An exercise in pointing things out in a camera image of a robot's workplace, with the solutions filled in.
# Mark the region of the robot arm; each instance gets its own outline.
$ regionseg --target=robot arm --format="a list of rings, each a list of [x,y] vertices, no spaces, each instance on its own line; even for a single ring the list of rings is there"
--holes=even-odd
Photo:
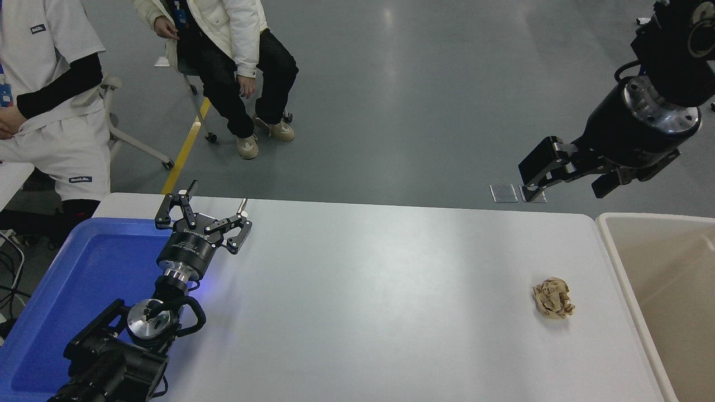
[[[701,126],[699,106],[715,94],[715,1],[658,1],[636,32],[638,61],[616,72],[618,84],[570,144],[547,137],[519,164],[523,192],[534,200],[546,188],[586,175],[598,198],[634,179],[650,180],[680,155],[677,147]],[[641,65],[644,74],[621,78]]]
[[[156,389],[162,379],[166,385],[169,348],[206,323],[198,300],[189,296],[188,282],[200,283],[218,248],[237,254],[252,227],[246,200],[236,215],[217,220],[192,210],[195,190],[196,181],[186,191],[167,194],[154,219],[157,229],[172,230],[157,258],[164,273],[154,283],[154,294],[131,307],[115,300],[69,342],[64,357],[71,361],[71,379],[48,402],[145,402],[166,393]],[[176,206],[183,218],[172,224],[169,212]],[[236,227],[240,232],[224,243],[224,235]],[[185,305],[197,318],[188,328],[180,323]],[[118,338],[125,330],[131,343]]]

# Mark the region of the blue plastic tray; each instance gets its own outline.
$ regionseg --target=blue plastic tray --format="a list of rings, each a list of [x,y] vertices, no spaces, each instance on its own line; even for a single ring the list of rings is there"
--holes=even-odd
[[[77,226],[0,348],[0,401],[52,397],[69,380],[67,343],[117,298],[132,305],[151,297],[170,234],[152,220],[93,218]]]

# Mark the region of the beige sneaker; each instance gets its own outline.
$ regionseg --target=beige sneaker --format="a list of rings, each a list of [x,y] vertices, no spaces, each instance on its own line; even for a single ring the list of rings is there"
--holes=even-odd
[[[255,134],[248,138],[236,137],[238,154],[241,155],[243,159],[253,159],[258,156],[258,144],[256,140],[258,140],[258,137],[256,137]]]
[[[270,136],[274,137],[278,141],[289,142],[293,141],[295,138],[295,132],[293,132],[293,129],[290,128],[288,123],[284,122],[282,119],[278,122],[278,124],[266,124],[254,114],[253,124],[258,127],[267,128]]]

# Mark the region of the black pants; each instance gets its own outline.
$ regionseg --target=black pants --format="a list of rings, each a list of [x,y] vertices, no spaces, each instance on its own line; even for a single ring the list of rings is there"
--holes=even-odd
[[[183,43],[179,40],[178,53],[182,63],[198,72],[204,83],[204,96],[228,119],[228,130],[240,138],[250,137],[253,121],[246,114],[240,97],[235,62],[205,34]],[[298,68],[293,56],[268,29],[261,32],[258,69],[263,72],[263,90],[256,100],[256,114],[268,124],[277,124],[288,103]]]
[[[75,226],[89,219],[99,206],[96,200],[67,200],[63,212],[55,215],[0,211],[0,230],[12,229],[18,235],[46,235],[55,245],[62,245]]]

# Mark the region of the black sleeve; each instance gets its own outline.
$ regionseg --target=black sleeve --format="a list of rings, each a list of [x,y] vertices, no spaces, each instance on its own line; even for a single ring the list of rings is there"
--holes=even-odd
[[[39,91],[18,95],[17,107],[26,119],[54,109],[62,102],[102,82],[102,65],[97,53],[69,64],[69,70]]]

